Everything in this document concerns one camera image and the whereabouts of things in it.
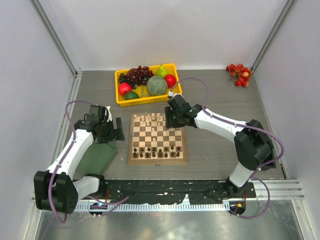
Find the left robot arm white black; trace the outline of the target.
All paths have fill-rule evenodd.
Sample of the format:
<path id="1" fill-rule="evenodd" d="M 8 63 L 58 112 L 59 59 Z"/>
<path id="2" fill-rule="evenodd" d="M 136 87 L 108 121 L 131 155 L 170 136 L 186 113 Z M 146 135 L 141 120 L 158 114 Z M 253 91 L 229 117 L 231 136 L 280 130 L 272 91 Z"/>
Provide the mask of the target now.
<path id="1" fill-rule="evenodd" d="M 57 159 L 33 178 L 36 207 L 53 213 L 71 214 L 79 200 L 107 190 L 102 174 L 87 173 L 74 181 L 75 171 L 87 149 L 125 139 L 122 120 L 112 118 L 109 106 L 91 105 L 83 119 L 72 124 L 72 134 Z"/>

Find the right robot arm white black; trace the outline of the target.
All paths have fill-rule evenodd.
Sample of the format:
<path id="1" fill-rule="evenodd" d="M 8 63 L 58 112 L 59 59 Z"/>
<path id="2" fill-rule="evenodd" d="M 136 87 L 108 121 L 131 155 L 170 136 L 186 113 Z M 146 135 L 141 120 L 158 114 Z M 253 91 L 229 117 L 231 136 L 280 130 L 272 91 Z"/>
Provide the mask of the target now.
<path id="1" fill-rule="evenodd" d="M 168 97 L 168 106 L 164 109 L 166 128 L 189 126 L 207 130 L 234 144 L 238 163 L 226 179 L 228 195 L 241 192 L 259 165 L 274 158 L 272 141 L 259 121 L 237 121 L 215 114 L 199 104 L 190 106 L 179 93 L 170 91 Z"/>

